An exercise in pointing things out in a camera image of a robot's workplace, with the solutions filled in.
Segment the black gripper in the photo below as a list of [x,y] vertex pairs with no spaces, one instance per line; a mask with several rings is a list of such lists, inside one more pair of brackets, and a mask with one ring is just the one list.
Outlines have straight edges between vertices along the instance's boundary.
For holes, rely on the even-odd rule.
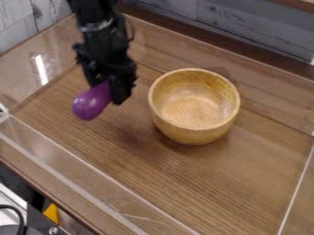
[[133,30],[125,21],[98,21],[77,24],[82,42],[72,45],[77,64],[90,87],[109,78],[112,103],[120,106],[131,97],[136,85],[136,63],[128,57]]

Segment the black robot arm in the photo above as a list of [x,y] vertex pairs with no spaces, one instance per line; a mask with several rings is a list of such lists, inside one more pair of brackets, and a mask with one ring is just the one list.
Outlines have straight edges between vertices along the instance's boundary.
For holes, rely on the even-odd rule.
[[127,17],[117,10],[117,0],[66,0],[74,13],[82,42],[74,43],[76,62],[86,83],[109,83],[110,102],[121,105],[131,97],[137,76],[136,62],[128,56],[133,32],[127,32]]

